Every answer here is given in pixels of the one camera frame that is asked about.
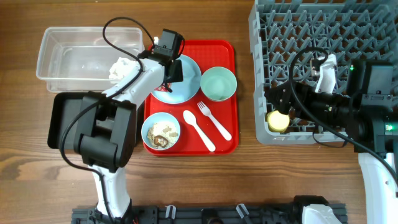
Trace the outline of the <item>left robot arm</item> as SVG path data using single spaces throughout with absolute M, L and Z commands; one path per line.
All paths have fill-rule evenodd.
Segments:
M 101 94 L 89 92 L 71 122 L 76 125 L 74 151 L 83 170 L 98 176 L 96 216 L 104 223 L 132 218 L 124 167 L 130 160 L 136 133 L 136 111 L 150 93 L 168 83 L 182 82 L 179 59 L 185 44 L 153 45 L 135 57 L 130 74 Z

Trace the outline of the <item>red snack wrapper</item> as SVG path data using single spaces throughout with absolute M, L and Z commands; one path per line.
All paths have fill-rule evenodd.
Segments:
M 171 84 L 170 83 L 163 83 L 161 86 L 157 87 L 155 91 L 161 91 L 161 92 L 171 92 Z

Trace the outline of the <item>white napkin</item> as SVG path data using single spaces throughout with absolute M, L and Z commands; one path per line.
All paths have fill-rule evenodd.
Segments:
M 136 66 L 137 62 L 135 60 L 119 57 L 118 61 L 109 69 L 109 79 L 121 80 L 129 75 L 132 69 Z

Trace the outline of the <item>yellow plastic cup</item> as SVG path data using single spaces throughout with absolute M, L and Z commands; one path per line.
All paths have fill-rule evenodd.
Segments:
M 269 130 L 272 132 L 283 133 L 289 127 L 289 116 L 277 110 L 268 113 L 266 119 Z

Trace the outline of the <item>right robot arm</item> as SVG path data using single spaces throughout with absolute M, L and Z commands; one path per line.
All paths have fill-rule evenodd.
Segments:
M 346 95 L 317 93 L 287 81 L 267 90 L 268 102 L 282 113 L 334 132 L 354 146 L 364 179 L 368 223 L 397 223 L 397 113 L 392 109 L 393 65 L 382 60 L 352 60 Z

